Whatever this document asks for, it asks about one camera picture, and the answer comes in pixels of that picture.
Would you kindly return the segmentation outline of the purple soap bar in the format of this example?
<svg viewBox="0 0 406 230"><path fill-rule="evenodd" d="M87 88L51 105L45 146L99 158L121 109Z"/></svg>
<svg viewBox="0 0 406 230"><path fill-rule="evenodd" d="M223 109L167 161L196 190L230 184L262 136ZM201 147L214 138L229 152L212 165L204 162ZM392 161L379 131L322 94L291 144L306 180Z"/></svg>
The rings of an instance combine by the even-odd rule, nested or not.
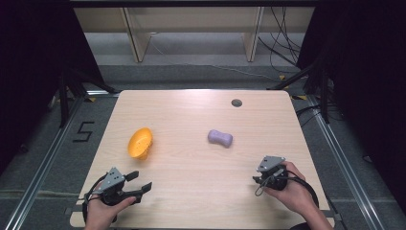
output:
<svg viewBox="0 0 406 230"><path fill-rule="evenodd" d="M212 129L208 133L208 140L212 144L219 144L224 148L232 145L234 137L229 133L224 133L216 129Z"/></svg>

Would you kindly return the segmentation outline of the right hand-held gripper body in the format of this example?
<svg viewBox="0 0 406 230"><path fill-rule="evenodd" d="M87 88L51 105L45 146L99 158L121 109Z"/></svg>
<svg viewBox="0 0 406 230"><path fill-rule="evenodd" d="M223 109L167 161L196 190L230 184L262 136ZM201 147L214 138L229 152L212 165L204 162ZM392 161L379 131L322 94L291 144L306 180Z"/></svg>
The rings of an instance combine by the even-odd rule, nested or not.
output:
<svg viewBox="0 0 406 230"><path fill-rule="evenodd" d="M257 172L260 173L266 184L262 187L271 188L273 190L282 191L287 185L288 172L283 164L284 157L269 156L263 157L257 167Z"/></svg>

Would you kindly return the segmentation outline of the person's right hand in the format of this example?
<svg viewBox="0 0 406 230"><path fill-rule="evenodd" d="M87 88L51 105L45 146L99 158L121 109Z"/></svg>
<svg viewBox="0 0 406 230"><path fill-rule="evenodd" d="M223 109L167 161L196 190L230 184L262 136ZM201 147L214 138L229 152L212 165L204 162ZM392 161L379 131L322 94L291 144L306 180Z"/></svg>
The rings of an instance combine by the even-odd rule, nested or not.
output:
<svg viewBox="0 0 406 230"><path fill-rule="evenodd" d="M264 191L280 201L290 211L301 215L305 220L309 220L320 213L310 192L298 182L289 181L282 191L270 188L265 188Z"/></svg>

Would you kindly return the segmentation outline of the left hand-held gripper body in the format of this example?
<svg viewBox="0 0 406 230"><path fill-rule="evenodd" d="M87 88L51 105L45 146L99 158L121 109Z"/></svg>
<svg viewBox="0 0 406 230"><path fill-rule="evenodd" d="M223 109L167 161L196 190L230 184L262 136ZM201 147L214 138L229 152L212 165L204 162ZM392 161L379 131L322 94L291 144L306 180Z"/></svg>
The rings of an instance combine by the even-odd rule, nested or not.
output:
<svg viewBox="0 0 406 230"><path fill-rule="evenodd" d="M128 197L134 196L136 201L141 201L140 195L125 195L124 184L126 174L121 174L117 168L112 168L102 180L100 187L93 192L93 195L99 195L101 201L106 205L116 205Z"/></svg>

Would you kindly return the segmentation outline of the orange perforated soap dish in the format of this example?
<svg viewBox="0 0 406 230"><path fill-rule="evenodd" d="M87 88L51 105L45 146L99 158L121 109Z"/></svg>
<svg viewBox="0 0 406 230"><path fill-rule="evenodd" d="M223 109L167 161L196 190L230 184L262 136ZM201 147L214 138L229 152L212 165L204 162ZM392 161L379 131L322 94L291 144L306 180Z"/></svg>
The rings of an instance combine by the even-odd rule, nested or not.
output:
<svg viewBox="0 0 406 230"><path fill-rule="evenodd" d="M148 127L138 129L128 142L128 154L135 159L146 160L152 140L152 132Z"/></svg>

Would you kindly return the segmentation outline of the black tape floor mark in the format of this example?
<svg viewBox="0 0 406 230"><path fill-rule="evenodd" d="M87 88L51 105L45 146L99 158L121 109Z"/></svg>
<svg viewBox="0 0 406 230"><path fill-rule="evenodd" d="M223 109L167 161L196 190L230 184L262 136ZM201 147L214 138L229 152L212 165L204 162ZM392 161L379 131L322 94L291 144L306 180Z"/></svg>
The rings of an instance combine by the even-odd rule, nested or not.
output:
<svg viewBox="0 0 406 230"><path fill-rule="evenodd" d="M77 138L73 140L74 143L84 143L88 142L93 131L89 129L90 126L94 124L93 121L82 122L77 131Z"/></svg>

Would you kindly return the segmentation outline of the dark curtain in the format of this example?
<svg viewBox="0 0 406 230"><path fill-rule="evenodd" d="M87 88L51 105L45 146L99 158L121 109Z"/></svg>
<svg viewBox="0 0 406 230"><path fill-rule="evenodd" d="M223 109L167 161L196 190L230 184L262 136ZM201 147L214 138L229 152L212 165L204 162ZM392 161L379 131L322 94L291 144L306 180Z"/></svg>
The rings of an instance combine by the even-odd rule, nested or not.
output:
<svg viewBox="0 0 406 230"><path fill-rule="evenodd" d="M406 214L406 0L318 0L298 66L319 54L339 108Z"/></svg>
<svg viewBox="0 0 406 230"><path fill-rule="evenodd" d="M102 82L69 0L0 0L0 174L38 124L61 75Z"/></svg>

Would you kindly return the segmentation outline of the aluminium floor rail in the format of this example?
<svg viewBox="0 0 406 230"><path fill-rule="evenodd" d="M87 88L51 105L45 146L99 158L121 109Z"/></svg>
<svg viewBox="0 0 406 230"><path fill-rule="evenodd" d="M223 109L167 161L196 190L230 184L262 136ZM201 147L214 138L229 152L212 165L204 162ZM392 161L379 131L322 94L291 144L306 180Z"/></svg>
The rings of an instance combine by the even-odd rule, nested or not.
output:
<svg viewBox="0 0 406 230"><path fill-rule="evenodd" d="M9 220L6 223L5 230L19 230L24 223L26 216L30 212L39 189L41 188L45 177L54 163L56 156L61 148L61 145L66 138L67 132L77 114L80 106L83 103L83 98L73 100L71 107L68 109L68 118L65 123L57 130L56 136L52 144L48 148L41 164L35 171L31 183L20 197L15 209L11 213Z"/></svg>
<svg viewBox="0 0 406 230"><path fill-rule="evenodd" d="M345 155L330 125L325 121L322 113L316 113L316 121L327 140L332 154L339 166L354 199L371 230L385 230L385 226L378 216L369 195L359 181L349 159Z"/></svg>

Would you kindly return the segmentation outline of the beige wooden furniture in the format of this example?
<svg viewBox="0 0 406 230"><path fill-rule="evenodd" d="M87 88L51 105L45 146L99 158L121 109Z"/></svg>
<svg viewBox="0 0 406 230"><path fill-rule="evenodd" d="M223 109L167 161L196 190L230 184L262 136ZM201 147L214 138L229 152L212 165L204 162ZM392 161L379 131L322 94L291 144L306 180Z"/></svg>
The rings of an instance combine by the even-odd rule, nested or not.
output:
<svg viewBox="0 0 406 230"><path fill-rule="evenodd" d="M282 23L290 33L307 31L312 7L75 8L86 33L125 33L133 58L141 62L153 33L241 33L248 61L255 58L259 35Z"/></svg>

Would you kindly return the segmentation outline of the black tripod stand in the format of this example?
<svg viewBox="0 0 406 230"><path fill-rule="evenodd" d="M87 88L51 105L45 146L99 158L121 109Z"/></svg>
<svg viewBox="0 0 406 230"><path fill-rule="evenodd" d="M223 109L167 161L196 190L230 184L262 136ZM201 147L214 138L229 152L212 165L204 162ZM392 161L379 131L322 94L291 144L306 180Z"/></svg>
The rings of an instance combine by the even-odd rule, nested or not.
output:
<svg viewBox="0 0 406 230"><path fill-rule="evenodd" d="M64 127L70 117L67 90L73 94L74 98L84 98L88 95L83 84L91 83L98 88L106 91L108 94L118 94L120 90L115 89L104 83L103 80L96 80L84 72L75 68L65 68L58 78L58 92L60 99L61 122L60 126Z"/></svg>
<svg viewBox="0 0 406 230"><path fill-rule="evenodd" d="M276 86L271 87L271 90L282 90L300 78L307 76L307 81L304 84L306 94L314 94L320 92L320 110L325 123L329 123L327 112L327 92L328 92L328 72L327 72L327 55L319 54L315 60L299 73L293 75L287 80L283 80Z"/></svg>

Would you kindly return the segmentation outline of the person's left hand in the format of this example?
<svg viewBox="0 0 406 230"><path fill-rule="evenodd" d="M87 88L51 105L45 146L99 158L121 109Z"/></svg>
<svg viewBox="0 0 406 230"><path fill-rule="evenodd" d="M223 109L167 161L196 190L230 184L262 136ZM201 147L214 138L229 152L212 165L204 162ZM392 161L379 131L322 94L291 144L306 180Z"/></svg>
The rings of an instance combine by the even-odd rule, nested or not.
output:
<svg viewBox="0 0 406 230"><path fill-rule="evenodd" d="M84 230L107 230L113 222L113 219L135 201L136 198L131 196L119 204L109 206L104 204L97 195L93 195L88 202L87 219Z"/></svg>

